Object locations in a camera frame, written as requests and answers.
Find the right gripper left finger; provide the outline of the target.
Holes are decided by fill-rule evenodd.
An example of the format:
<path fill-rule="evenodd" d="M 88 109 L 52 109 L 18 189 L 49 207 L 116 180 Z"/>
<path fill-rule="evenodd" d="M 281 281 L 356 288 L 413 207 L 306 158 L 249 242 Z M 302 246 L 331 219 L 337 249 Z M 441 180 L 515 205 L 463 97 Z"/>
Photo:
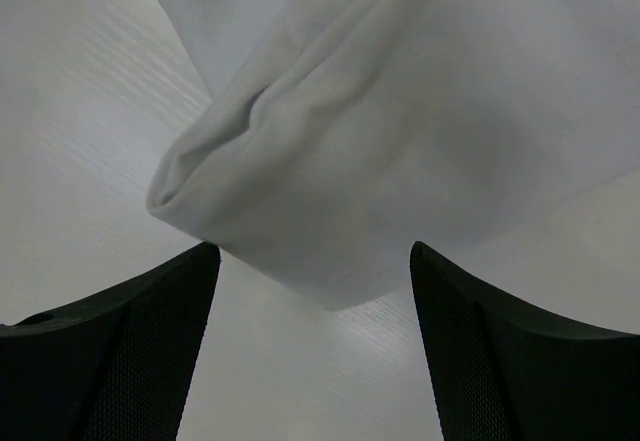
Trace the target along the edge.
<path fill-rule="evenodd" d="M 4 440 L 174 440 L 220 270 L 201 243 L 1 328 Z"/>

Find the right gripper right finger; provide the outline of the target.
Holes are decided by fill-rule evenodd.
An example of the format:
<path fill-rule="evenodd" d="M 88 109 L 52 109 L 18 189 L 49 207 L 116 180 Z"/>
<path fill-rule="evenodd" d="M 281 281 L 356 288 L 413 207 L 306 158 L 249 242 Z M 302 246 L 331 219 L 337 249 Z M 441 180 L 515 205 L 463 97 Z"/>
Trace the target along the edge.
<path fill-rule="evenodd" d="M 410 272 L 444 439 L 638 439 L 638 335 L 534 306 L 422 242 Z"/>

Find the white skirt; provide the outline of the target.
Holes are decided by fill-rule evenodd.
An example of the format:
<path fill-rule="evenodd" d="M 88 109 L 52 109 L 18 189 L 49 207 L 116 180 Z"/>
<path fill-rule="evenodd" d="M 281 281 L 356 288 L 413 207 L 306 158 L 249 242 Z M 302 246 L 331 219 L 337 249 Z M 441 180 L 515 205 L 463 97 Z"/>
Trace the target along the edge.
<path fill-rule="evenodd" d="M 639 166 L 639 0 L 158 0 L 212 102 L 147 209 L 331 310 L 422 241 L 505 282 L 559 270 Z"/>

